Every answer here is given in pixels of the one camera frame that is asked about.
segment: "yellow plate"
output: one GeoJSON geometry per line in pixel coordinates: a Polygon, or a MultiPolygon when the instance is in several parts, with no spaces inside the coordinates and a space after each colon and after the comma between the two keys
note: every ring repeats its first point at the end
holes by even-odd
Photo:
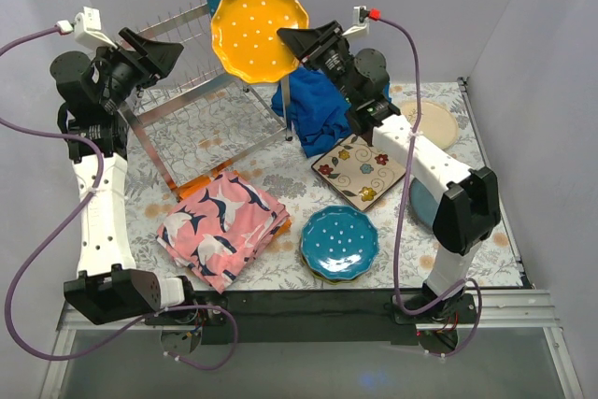
{"type": "Polygon", "coordinates": [[[250,84],[274,83],[299,66],[277,30],[308,25],[298,0],[221,0],[212,47],[228,73],[250,84]]]}

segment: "teal plate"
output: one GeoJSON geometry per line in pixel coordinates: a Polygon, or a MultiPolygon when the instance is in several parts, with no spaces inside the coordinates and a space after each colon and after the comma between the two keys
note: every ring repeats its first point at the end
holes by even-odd
{"type": "Polygon", "coordinates": [[[324,278],[352,280],[370,269],[379,247],[367,216],[349,206],[328,206],[307,221],[301,233],[306,263],[324,278]]]}

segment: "blue towel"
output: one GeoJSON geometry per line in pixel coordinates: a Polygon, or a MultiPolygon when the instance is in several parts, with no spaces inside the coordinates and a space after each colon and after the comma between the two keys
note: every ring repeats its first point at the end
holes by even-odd
{"type": "MultiPolygon", "coordinates": [[[[299,67],[289,80],[291,107],[287,113],[308,158],[330,151],[338,139],[351,134],[345,117],[349,104],[324,74],[299,67]]],[[[272,109],[283,116],[279,84],[272,97],[272,109]]]]}

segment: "metal dish rack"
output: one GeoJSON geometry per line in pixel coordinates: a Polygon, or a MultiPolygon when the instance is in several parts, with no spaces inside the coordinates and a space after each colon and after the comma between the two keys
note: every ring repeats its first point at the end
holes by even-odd
{"type": "Polygon", "coordinates": [[[251,86],[224,71],[211,48],[208,12],[207,4],[191,5],[139,31],[149,39],[179,42],[185,49],[167,79],[121,109],[173,192],[276,139],[291,140],[288,78],[281,81],[280,118],[251,86]]]}

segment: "pink napkin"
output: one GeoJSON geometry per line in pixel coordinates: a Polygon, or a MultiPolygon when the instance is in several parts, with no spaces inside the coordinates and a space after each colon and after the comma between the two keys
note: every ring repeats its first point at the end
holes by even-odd
{"type": "Polygon", "coordinates": [[[157,240],[177,264],[222,293],[288,218],[272,195],[224,172],[170,211],[157,240]]]}

